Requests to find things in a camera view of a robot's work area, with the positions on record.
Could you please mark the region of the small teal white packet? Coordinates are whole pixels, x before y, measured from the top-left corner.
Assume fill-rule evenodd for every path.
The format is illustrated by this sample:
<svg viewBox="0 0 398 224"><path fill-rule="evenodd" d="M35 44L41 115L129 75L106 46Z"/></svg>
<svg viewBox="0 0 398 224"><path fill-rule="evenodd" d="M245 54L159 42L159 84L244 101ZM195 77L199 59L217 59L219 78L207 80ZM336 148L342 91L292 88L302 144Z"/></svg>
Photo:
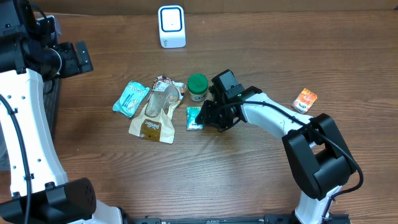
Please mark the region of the small teal white packet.
<svg viewBox="0 0 398 224"><path fill-rule="evenodd" d="M187 107L186 110L186 115L187 115L187 130L188 131L193 131L193 130L201 130L203 129L202 124L197 124L196 123L196 118L200 112L201 108L199 106L197 107Z"/></svg>

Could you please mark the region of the green lid jar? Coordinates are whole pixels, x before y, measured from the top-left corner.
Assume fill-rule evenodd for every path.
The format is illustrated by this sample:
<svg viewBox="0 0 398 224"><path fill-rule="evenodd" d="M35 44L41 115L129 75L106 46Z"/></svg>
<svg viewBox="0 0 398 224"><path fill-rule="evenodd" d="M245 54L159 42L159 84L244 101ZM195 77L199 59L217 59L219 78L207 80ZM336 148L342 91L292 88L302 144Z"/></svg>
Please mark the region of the green lid jar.
<svg viewBox="0 0 398 224"><path fill-rule="evenodd" d="M192 101L203 101L208 93L208 79L201 73L194 73L188 79L187 88Z"/></svg>

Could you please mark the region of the beige brown snack pouch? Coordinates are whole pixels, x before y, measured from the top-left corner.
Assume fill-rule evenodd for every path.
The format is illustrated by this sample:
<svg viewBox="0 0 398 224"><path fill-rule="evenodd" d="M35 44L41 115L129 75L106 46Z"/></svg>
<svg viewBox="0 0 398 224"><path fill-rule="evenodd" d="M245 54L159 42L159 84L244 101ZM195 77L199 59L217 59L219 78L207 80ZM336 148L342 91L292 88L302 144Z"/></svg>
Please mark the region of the beige brown snack pouch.
<svg viewBox="0 0 398 224"><path fill-rule="evenodd" d="M141 113L131 121L129 134L156 142L172 144L175 129L172 118L185 95L187 86L170 78L158 76Z"/></svg>

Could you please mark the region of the teal tissue pack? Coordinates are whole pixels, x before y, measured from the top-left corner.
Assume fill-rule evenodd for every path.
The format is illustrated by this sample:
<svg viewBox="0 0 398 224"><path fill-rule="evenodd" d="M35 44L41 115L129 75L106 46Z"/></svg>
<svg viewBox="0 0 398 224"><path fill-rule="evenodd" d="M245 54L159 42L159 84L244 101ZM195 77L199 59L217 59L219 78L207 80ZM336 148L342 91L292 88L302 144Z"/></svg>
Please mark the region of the teal tissue pack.
<svg viewBox="0 0 398 224"><path fill-rule="evenodd" d="M149 87L144 87L138 82L130 81L122 95L113 105L113 111L132 118L149 91Z"/></svg>

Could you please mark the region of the orange snack packet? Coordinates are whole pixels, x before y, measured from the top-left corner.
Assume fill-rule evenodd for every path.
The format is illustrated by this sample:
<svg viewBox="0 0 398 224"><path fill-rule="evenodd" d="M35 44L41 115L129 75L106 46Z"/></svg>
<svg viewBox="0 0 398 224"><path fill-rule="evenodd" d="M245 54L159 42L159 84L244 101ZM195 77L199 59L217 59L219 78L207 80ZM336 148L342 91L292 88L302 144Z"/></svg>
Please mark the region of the orange snack packet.
<svg viewBox="0 0 398 224"><path fill-rule="evenodd" d="M297 110L301 114L305 114L312 107L314 102L318 99L317 94L304 88L298 97L292 102L291 107Z"/></svg>

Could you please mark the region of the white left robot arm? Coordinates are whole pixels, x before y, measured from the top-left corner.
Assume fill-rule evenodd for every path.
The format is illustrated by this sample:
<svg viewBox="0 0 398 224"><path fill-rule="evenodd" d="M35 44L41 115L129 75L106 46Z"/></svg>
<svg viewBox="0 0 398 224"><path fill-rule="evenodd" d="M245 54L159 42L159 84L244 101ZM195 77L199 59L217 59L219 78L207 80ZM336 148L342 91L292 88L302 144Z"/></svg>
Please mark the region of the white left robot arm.
<svg viewBox="0 0 398 224"><path fill-rule="evenodd" d="M1 129L11 167L10 223L129 223L119 207L96 198L87 178L69 181L45 114L44 83L91 72L84 42L57 40L52 16L36 19L29 1L1 1Z"/></svg>

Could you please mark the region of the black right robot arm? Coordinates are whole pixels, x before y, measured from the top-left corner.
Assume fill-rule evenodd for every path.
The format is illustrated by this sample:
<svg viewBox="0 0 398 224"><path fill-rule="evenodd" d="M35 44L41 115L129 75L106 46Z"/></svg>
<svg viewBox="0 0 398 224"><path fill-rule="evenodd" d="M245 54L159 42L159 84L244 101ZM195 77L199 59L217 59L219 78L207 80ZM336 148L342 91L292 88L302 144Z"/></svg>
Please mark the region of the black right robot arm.
<svg viewBox="0 0 398 224"><path fill-rule="evenodd" d="M348 215L333 214L330 208L337 196L358 190L364 176L333 118L296 113L257 87L244 88L231 70L211 82L213 98L204 101L196 123L223 132L243 121L281 139L301 189L292 213L266 214L259 223L350 223Z"/></svg>

